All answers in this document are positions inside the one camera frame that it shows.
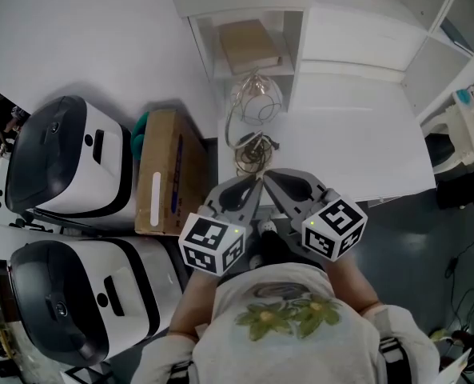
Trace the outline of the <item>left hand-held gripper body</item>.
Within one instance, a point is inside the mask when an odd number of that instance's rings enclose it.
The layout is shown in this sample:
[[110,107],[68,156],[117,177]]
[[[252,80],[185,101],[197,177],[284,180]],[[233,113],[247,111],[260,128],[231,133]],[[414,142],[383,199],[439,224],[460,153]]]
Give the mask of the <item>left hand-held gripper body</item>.
[[178,243],[187,266],[221,277],[245,252],[253,209],[215,211],[210,216],[211,211],[203,206],[201,214],[191,213]]

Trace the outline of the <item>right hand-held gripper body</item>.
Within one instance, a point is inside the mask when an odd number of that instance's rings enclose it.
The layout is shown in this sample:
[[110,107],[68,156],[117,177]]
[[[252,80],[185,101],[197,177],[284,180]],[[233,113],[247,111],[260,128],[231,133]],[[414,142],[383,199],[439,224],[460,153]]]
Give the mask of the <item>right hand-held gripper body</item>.
[[288,212],[302,247],[330,262],[360,241],[368,221],[352,199],[333,189],[294,192],[289,196]]

